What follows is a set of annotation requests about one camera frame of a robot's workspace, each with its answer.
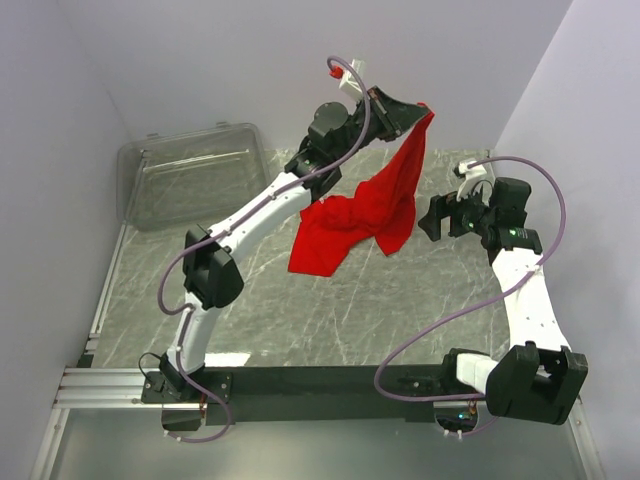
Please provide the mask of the red t shirt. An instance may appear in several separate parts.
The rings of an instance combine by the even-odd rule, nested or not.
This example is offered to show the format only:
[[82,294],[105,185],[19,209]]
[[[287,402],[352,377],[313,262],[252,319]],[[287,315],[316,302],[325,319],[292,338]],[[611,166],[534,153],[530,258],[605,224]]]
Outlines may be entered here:
[[332,195],[300,212],[289,272],[330,277],[351,249],[369,238],[386,256],[403,247],[416,220],[415,194],[434,117],[429,113],[419,120],[390,162],[359,183],[352,197]]

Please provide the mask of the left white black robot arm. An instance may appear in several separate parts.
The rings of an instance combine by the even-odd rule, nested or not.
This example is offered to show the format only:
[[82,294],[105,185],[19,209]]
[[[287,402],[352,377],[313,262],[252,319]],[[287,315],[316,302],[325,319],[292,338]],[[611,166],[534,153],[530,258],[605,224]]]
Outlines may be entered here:
[[395,140],[432,116],[426,105],[398,101],[378,87],[369,88],[354,111],[339,102],[324,103],[297,152],[262,192],[227,219],[187,232],[177,260],[184,275],[184,303],[159,305],[163,313],[180,318],[159,363],[164,389],[173,399],[189,401],[204,386],[199,376],[216,321],[244,288],[239,262],[276,227],[326,195],[352,155],[374,140]]

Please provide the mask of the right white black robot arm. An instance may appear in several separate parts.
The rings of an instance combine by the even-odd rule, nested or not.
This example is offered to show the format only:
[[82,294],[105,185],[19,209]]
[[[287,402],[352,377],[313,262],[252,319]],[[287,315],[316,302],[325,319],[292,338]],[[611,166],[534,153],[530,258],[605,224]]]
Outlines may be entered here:
[[530,185],[499,177],[486,195],[485,181],[484,174],[467,174],[458,190],[431,198],[418,225],[433,241],[441,238],[442,220],[448,220],[452,237],[478,235],[501,289],[523,284],[504,299],[509,350],[499,361],[479,352],[451,350],[439,387],[452,399],[474,388],[494,416],[561,425],[580,393],[588,363],[571,350],[560,329],[539,264],[540,238],[524,225]]

